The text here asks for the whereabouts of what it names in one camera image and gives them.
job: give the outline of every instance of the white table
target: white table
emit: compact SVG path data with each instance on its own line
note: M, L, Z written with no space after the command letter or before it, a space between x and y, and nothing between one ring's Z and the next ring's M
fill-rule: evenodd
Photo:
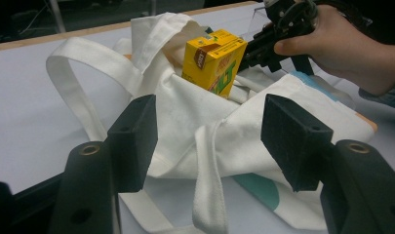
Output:
M238 6L214 12L200 11L193 17L201 25L209 25L212 29L225 28L241 35L248 30L254 8L262 4ZM73 35L112 47L118 39L130 37L131 30L122 27L89 35ZM62 39L57 39L0 51L0 181L8 182L14 193L61 173L69 151L88 141L46 72L46 58L62 42ZM20 43L7 47L16 47ZM78 77L92 78L82 79L81 83L97 106L105 126L110 127L127 104L121 101L123 91L92 70L73 65ZM356 102L356 110L378 124L378 132L370 144L395 170L395 109L359 98L358 88L347 81L319 74L332 81L336 88L348 92ZM110 104L111 111L100 112ZM64 129L68 127L75 130L72 134L76 140L66 137L68 132ZM50 136L60 140L49 142L47 138ZM174 226L184 226L191 224L194 185L194 180L148 178L145 190ZM231 233L326 233L293 229L232 178L223 179L223 189ZM144 233L124 205L121 205L121 216L124 233Z

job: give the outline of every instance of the canvas bag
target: canvas bag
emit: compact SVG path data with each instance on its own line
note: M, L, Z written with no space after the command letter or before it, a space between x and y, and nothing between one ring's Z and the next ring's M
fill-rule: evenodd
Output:
M173 227L144 191L121 195L148 232L227 233L220 178L235 175L247 189L260 188L251 190L259 198L264 193L277 194L278 204L262 202L289 225L325 229L319 191L293 193L259 139L264 97L275 94L293 99L335 131L333 142L343 138L368 141L374 129L302 74L288 74L267 88L250 75L238 76L230 97L233 100L183 80L173 63L180 63L185 41L204 33L197 22L182 14L133 19L132 40L122 39L111 50L82 38L70 38L48 58L47 70L90 140L104 140L106 129L80 87L70 59L116 80L127 91L128 99L157 96L159 141L148 175L196 178L196 190L193 225L187 227ZM132 59L125 54L132 54ZM272 190L263 186L270 184Z

